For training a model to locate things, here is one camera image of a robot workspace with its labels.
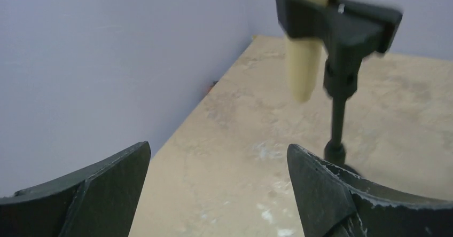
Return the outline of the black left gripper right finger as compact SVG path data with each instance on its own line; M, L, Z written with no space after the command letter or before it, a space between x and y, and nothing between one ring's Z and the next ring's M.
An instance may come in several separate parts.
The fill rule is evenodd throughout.
M452 202L379 185L291 144L287 164L305 236L452 236Z

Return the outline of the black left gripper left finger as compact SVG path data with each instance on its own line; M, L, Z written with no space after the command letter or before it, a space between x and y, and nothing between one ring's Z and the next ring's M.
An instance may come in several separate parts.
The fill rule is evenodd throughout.
M128 236L150 159L139 142L1 198L1 236Z

